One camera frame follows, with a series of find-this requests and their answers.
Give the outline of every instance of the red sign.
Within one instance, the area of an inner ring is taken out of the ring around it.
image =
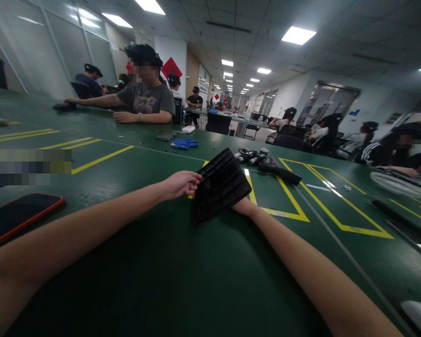
[[[181,78],[182,73],[179,70],[179,67],[174,62],[173,58],[170,58],[167,63],[165,63],[162,67],[162,73],[168,78],[168,75],[174,74]]]

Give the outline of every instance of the white wall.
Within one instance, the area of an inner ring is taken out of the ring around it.
[[[185,96],[185,79],[187,76],[187,43],[185,41],[172,40],[166,37],[154,37],[155,52],[159,54],[163,64],[167,63],[170,58],[173,58],[177,67],[182,73],[181,86],[179,93],[184,99]]]

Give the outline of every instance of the green table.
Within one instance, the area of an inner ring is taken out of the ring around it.
[[[0,117],[15,122],[0,134],[16,134],[0,137],[0,148],[75,147],[74,174],[51,186],[0,187],[0,205],[33,192],[66,199],[28,230],[176,171],[196,171],[226,147],[266,147],[303,183],[295,187],[242,165],[251,200],[330,258],[412,335],[399,304],[421,301],[421,254],[368,202],[387,202],[420,226],[421,203],[378,188],[370,169],[201,130],[178,135],[197,139],[198,148],[174,149],[155,140],[174,125],[118,125],[108,111],[56,112],[54,103],[0,90]],[[185,197],[147,212],[46,284],[7,336],[330,335],[252,223],[227,211],[194,228],[191,212]]]

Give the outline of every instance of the black plastic part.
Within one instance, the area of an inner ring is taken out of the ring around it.
[[[251,192],[248,180],[229,148],[198,171],[202,175],[195,192],[192,222],[198,227],[231,208]]]

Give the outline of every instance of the graphic t-shirt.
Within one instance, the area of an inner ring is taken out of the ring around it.
[[[160,110],[175,113],[174,98],[171,90],[165,85],[147,88],[144,85],[126,87],[117,93],[117,97],[132,107],[132,113],[152,114]]]

